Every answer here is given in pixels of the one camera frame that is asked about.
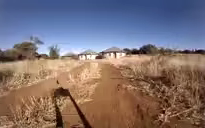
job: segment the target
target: roof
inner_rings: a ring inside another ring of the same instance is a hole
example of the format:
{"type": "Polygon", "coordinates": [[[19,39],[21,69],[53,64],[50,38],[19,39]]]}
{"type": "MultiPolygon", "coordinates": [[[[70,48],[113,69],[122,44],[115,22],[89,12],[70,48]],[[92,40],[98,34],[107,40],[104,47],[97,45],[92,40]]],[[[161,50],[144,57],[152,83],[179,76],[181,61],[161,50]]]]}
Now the roof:
{"type": "Polygon", "coordinates": [[[124,51],[118,47],[111,47],[111,48],[108,48],[102,52],[124,52],[124,51]]]}
{"type": "Polygon", "coordinates": [[[73,53],[73,52],[68,52],[64,55],[64,57],[72,57],[72,56],[75,56],[76,54],[73,53]]]}
{"type": "Polygon", "coordinates": [[[98,53],[89,49],[89,50],[86,50],[86,51],[80,53],[79,55],[95,55],[95,54],[98,54],[98,53]]]}

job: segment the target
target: sandy soil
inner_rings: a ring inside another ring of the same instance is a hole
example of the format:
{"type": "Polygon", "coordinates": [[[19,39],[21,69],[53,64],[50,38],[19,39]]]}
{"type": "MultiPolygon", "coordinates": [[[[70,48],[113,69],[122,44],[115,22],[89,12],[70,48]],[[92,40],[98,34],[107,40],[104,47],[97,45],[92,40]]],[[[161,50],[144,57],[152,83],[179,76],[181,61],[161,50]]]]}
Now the sandy soil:
{"type": "MultiPolygon", "coordinates": [[[[78,75],[84,67],[75,68],[72,74],[78,75]]],[[[119,69],[109,64],[100,64],[101,78],[92,95],[92,101],[78,104],[86,119],[94,128],[153,128],[154,116],[158,113],[158,103],[155,99],[130,91],[125,85],[119,69]]],[[[30,96],[48,95],[51,90],[67,84],[68,73],[63,73],[56,79],[45,80],[33,86],[24,87],[10,92],[0,98],[0,116],[9,115],[11,105],[21,103],[30,96]]],[[[82,124],[76,109],[72,104],[62,110],[63,120],[67,127],[82,124]]]]}

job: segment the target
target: sky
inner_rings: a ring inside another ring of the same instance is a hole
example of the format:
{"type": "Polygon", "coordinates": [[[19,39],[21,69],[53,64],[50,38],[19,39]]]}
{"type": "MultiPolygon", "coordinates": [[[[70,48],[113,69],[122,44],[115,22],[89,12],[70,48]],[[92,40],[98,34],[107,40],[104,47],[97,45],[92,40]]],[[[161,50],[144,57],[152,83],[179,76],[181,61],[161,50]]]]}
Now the sky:
{"type": "Polygon", "coordinates": [[[39,53],[144,44],[205,48],[205,0],[0,0],[0,48],[37,36],[39,53]]]}

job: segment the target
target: building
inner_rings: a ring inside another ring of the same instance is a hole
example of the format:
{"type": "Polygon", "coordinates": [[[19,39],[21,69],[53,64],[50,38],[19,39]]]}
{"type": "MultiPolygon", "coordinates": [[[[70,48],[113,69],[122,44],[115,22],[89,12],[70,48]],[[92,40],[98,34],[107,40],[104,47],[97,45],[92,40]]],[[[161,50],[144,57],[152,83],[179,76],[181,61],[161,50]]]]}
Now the building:
{"type": "Polygon", "coordinates": [[[61,59],[78,59],[78,55],[73,52],[68,52],[64,56],[61,56],[61,59]]]}
{"type": "Polygon", "coordinates": [[[104,58],[121,58],[126,56],[126,53],[120,48],[111,47],[102,51],[102,55],[104,58]]]}
{"type": "Polygon", "coordinates": [[[98,56],[98,53],[92,50],[86,50],[78,55],[79,60],[94,60],[98,56]]]}

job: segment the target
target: dry brown grass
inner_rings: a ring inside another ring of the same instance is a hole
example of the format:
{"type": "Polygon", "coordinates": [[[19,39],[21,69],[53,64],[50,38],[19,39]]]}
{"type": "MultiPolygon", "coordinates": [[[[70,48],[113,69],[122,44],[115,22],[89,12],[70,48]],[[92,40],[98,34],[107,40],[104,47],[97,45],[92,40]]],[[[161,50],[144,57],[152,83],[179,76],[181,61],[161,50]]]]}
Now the dry brown grass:
{"type": "Polygon", "coordinates": [[[56,114],[55,105],[62,110],[70,101],[64,97],[59,97],[53,101],[52,97],[30,97],[23,100],[21,106],[11,107],[11,116],[0,117],[0,127],[22,127],[22,128],[39,128],[55,127],[56,114]]]}
{"type": "Polygon", "coordinates": [[[132,80],[133,86],[158,98],[162,111],[156,122],[161,126],[175,118],[205,127],[205,65],[202,65],[205,62],[202,61],[204,58],[196,64],[196,60],[184,61],[182,57],[156,56],[125,63],[123,74],[132,80]]]}
{"type": "Polygon", "coordinates": [[[81,65],[75,60],[36,60],[0,64],[0,95],[11,89],[29,86],[39,81],[57,77],[81,65]]]}
{"type": "Polygon", "coordinates": [[[98,85],[97,79],[101,77],[100,66],[92,62],[84,68],[76,77],[69,75],[69,89],[78,103],[90,101],[91,95],[98,85]]]}
{"type": "MultiPolygon", "coordinates": [[[[93,94],[97,82],[92,82],[100,77],[100,66],[98,63],[90,63],[81,72],[76,74],[70,73],[69,84],[66,85],[76,100],[81,104],[87,102],[93,94]]],[[[60,111],[71,103],[69,98],[59,97],[56,99],[60,111]]],[[[23,100],[21,106],[11,107],[13,111],[12,117],[1,116],[0,127],[55,127],[56,116],[55,106],[52,97],[35,98],[30,97],[28,100],[23,100]]]]}

